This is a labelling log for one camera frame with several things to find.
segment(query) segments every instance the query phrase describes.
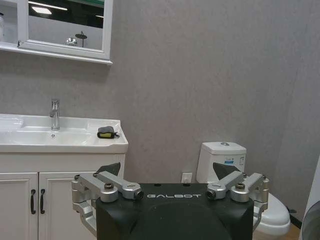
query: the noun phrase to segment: cabinet handle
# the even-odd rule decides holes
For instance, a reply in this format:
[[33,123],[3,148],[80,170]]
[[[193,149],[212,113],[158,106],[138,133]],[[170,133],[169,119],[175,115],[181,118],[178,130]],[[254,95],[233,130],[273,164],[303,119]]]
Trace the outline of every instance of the cabinet handle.
[[30,198],[30,211],[31,214],[36,214],[36,210],[35,210],[35,202],[34,202],[34,195],[36,193],[35,189],[31,190],[31,198]]
[[44,210],[44,194],[45,194],[46,190],[41,189],[41,197],[40,197],[40,213],[41,214],[45,214],[45,210]]

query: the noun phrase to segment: electrical outlet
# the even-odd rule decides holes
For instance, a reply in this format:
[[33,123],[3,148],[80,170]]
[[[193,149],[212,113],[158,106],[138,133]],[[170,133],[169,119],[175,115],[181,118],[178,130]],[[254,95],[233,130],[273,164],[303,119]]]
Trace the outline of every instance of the electrical outlet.
[[192,172],[183,172],[181,177],[181,183],[190,184],[192,179]]

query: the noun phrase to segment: wooden floor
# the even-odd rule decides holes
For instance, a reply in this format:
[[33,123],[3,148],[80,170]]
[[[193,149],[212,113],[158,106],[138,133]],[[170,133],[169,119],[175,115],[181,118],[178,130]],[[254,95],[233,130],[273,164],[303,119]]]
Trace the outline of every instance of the wooden floor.
[[291,224],[290,231],[282,240],[299,240],[300,229]]

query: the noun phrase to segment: faucet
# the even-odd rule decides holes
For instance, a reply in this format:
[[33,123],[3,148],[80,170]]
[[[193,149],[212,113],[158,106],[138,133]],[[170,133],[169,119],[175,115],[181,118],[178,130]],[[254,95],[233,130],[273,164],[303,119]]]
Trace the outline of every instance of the faucet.
[[49,114],[50,118],[52,118],[51,130],[58,131],[60,130],[59,126],[59,99],[51,100],[51,111]]

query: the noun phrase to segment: sink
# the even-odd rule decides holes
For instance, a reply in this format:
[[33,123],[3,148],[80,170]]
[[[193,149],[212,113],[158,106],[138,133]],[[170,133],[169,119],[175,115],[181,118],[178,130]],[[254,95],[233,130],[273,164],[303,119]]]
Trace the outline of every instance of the sink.
[[[128,141],[119,120],[60,117],[51,130],[49,116],[0,114],[0,153],[125,153]],[[100,139],[100,127],[112,126],[120,137]]]

